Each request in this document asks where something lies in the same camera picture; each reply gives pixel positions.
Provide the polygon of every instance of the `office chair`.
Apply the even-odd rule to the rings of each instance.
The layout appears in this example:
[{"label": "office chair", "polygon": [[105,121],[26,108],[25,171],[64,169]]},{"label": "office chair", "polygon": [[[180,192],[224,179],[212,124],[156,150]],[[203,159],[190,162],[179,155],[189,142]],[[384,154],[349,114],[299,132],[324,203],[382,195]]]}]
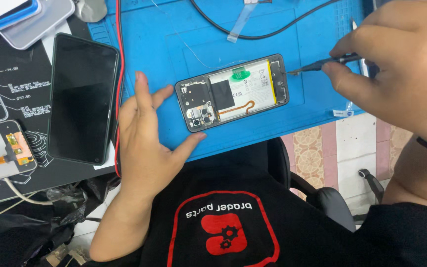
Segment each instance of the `office chair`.
[{"label": "office chair", "polygon": [[[268,144],[268,172],[273,178],[287,189],[295,188],[306,195],[306,202],[325,213],[328,217],[355,232],[355,225],[361,225],[366,214],[354,215],[350,213],[341,194],[331,187],[316,189],[299,175],[291,172],[289,156],[281,137],[267,141]],[[359,170],[359,175],[366,179],[379,203],[382,202],[384,189],[378,180],[367,169]]]}]

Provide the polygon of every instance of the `hand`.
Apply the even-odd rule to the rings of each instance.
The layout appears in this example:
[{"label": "hand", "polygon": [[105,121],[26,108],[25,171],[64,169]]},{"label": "hand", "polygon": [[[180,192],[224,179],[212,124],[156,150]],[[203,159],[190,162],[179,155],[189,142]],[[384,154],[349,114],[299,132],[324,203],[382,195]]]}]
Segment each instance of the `hand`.
[{"label": "hand", "polygon": [[156,109],[173,92],[172,85],[150,94],[148,79],[136,72],[135,96],[121,107],[121,194],[154,198],[181,170],[197,144],[206,137],[194,133],[174,151],[159,143]]},{"label": "hand", "polygon": [[380,72],[370,79],[338,63],[323,71],[335,90],[378,118],[427,141],[427,1],[392,1],[330,51],[356,52]]}]

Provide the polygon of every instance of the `blue case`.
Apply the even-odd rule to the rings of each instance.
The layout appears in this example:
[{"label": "blue case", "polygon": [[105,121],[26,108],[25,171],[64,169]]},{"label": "blue case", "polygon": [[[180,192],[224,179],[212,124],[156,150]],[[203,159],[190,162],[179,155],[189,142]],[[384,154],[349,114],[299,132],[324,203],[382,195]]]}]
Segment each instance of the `blue case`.
[{"label": "blue case", "polygon": [[39,0],[30,0],[32,3],[7,17],[3,17],[0,19],[0,29],[11,26],[12,24],[19,22],[21,20],[25,20],[33,15],[38,14],[41,11],[41,5]]}]

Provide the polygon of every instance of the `precision screwdriver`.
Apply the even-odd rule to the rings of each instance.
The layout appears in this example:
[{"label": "precision screwdriver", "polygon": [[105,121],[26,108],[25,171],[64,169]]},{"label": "precision screwdriver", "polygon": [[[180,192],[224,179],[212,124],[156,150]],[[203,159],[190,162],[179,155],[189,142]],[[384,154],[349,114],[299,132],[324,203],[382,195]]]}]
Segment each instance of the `precision screwdriver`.
[{"label": "precision screwdriver", "polygon": [[349,62],[357,61],[357,60],[361,60],[361,59],[362,59],[362,57],[360,57],[358,54],[352,53],[350,55],[344,55],[344,56],[341,56],[338,58],[321,59],[321,60],[318,60],[312,64],[306,65],[302,68],[295,69],[293,71],[288,71],[287,73],[296,76],[296,75],[299,75],[303,71],[321,70],[322,65],[324,65],[328,62],[337,62],[337,63],[341,63],[341,64],[347,64]]}]

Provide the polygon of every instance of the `green sticker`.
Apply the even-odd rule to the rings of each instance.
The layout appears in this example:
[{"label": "green sticker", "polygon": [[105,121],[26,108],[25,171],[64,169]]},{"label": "green sticker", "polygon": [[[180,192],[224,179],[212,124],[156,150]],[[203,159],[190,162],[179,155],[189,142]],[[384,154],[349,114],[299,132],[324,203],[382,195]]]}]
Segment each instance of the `green sticker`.
[{"label": "green sticker", "polygon": [[245,67],[233,69],[232,82],[241,82],[250,77],[250,72],[245,70]]}]

